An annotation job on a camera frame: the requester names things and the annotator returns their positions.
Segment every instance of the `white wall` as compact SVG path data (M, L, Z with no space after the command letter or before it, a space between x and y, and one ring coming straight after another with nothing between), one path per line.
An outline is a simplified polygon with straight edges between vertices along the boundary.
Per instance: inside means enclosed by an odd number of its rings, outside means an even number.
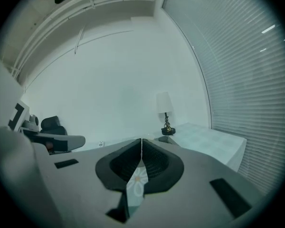
M112 27L132 31L102 36L79 46L76 55L71 50L51 59L22 98L30 113L40 120L57 115L68 134L87 142L108 141L160 130L155 95L168 91L171 124L187 122L173 53L154 19L132 18Z
M183 82L181 92L188 122L211 128L209 98L198 61L183 33L162 9L162 3L163 0L156 0L154 19L174 52L178 80Z
M22 93L22 87L0 61L0 127L8 125Z

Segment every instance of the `black rubber pad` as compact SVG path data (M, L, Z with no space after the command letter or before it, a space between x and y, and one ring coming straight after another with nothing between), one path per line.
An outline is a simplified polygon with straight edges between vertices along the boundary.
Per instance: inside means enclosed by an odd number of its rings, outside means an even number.
M79 163L79 162L75 159L71 159L68 161L57 162L57 163L55 163L55 165L56 165L57 169L60 169L60 168L67 167L69 165L74 165L76 163Z
M251 209L251 206L224 179L213 180L210 184L234 218Z

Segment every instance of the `ceiling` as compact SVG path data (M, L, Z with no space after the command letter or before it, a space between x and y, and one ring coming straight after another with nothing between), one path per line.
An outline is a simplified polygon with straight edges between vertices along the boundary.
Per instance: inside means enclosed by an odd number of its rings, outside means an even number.
M26 42L53 12L70 1L55 4L54 0L22 0L12 11L0 32L0 59L13 76L18 75L15 65Z

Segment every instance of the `wall outlet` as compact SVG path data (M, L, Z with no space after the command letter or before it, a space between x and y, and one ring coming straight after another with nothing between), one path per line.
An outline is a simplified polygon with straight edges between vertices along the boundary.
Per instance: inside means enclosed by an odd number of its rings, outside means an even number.
M105 144L104 144L104 143L105 143L104 141L99 141L99 143L98 143L98 147L99 147L99 148L104 147L104 146L105 146Z

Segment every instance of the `window blinds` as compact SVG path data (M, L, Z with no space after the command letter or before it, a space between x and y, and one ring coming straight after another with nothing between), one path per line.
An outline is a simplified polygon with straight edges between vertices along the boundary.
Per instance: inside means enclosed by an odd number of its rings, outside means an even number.
M285 33L262 0L165 0L194 48L212 128L247 139L239 173L263 193L285 175Z

